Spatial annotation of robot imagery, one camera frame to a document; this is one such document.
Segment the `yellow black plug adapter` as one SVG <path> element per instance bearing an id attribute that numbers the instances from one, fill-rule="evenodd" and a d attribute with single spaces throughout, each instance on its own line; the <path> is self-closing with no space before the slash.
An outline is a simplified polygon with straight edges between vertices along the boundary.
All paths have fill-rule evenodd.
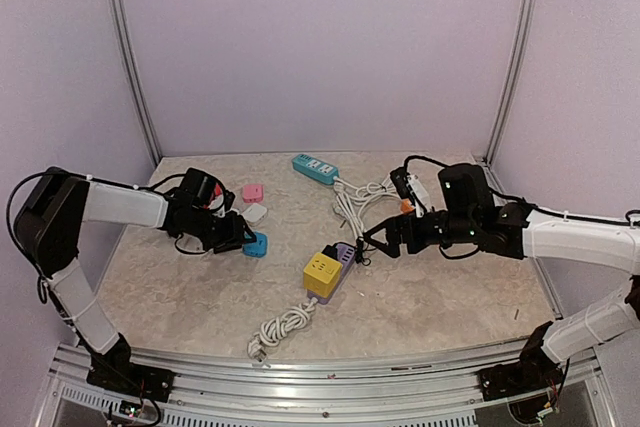
<path id="1" fill-rule="evenodd" d="M 312 294 L 329 298 L 342 273 L 342 263 L 323 253 L 316 253 L 303 270 L 303 286 Z"/>

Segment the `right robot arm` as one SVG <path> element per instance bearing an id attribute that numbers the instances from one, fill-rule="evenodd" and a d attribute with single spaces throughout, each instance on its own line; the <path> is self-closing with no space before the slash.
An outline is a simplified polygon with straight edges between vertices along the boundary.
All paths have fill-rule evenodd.
<path id="1" fill-rule="evenodd" d="M 639 213 L 624 219 L 591 218 L 539 207 L 498 193 L 474 164 L 443 165 L 438 173 L 445 207 L 426 205 L 423 188 L 406 165 L 390 179 L 413 211 L 389 217 L 366 231 L 365 243 L 391 258 L 470 244 L 505 258 L 555 258 L 617 269 L 628 281 L 567 318 L 549 321 L 529 336 L 517 361 L 479 371 L 486 400 L 559 386 L 575 354 L 639 327 Z"/>

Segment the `orange power strip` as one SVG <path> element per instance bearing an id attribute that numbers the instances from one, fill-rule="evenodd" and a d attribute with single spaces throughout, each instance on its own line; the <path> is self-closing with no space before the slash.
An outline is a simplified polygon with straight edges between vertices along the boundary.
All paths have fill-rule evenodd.
<path id="1" fill-rule="evenodd" d="M 401 211 L 403 213 L 409 213 L 415 210 L 415 207 L 413 206 L 413 204 L 410 202 L 409 199 L 404 199 L 401 203 Z"/>

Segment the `pink plug adapter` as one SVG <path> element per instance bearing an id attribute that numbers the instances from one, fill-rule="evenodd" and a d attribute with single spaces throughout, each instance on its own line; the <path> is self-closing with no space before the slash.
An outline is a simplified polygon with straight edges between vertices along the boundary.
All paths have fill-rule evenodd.
<path id="1" fill-rule="evenodd" d="M 260 203 L 264 199 L 264 186 L 259 183 L 246 184 L 242 187 L 241 196 L 244 203 Z"/>

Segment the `purple power strip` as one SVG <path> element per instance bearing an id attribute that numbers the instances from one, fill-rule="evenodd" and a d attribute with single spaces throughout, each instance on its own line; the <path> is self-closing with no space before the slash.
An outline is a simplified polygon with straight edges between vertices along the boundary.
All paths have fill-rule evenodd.
<path id="1" fill-rule="evenodd" d="M 356 248 L 344 242 L 326 245 L 303 269 L 303 287 L 309 299 L 326 305 L 355 263 Z"/>

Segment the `white plug adapter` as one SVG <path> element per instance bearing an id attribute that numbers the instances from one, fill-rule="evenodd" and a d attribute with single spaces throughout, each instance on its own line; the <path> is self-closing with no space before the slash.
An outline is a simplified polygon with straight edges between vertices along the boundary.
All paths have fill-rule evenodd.
<path id="1" fill-rule="evenodd" d="M 267 215 L 268 215 L 268 209 L 259 203 L 250 204 L 242 212 L 242 216 L 244 220 L 250 226 L 259 225 L 262 221 L 266 219 Z"/>

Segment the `light blue small adapter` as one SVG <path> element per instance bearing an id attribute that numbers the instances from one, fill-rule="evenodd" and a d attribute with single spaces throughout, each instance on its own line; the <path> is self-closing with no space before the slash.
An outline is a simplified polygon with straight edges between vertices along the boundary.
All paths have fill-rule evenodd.
<path id="1" fill-rule="evenodd" d="M 253 258 L 262 258 L 268 252 L 268 237 L 261 232 L 255 233 L 256 240 L 242 246 L 242 253 Z"/>

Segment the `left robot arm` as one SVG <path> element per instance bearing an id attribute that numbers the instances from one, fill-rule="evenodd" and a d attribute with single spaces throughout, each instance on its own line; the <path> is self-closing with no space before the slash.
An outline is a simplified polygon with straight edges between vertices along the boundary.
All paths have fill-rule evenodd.
<path id="1" fill-rule="evenodd" d="M 33 189 L 18 211 L 6 211 L 11 241 L 38 274 L 41 300 L 53 303 L 90 356 L 88 383 L 154 400 L 168 395 L 175 375 L 133 362 L 128 341 L 80 265 L 87 226 L 147 228 L 175 241 L 191 237 L 203 252 L 214 254 L 240 250 L 256 239 L 221 180 L 196 168 L 171 178 L 174 187 L 164 181 L 135 186 L 50 167 L 26 177 Z"/>

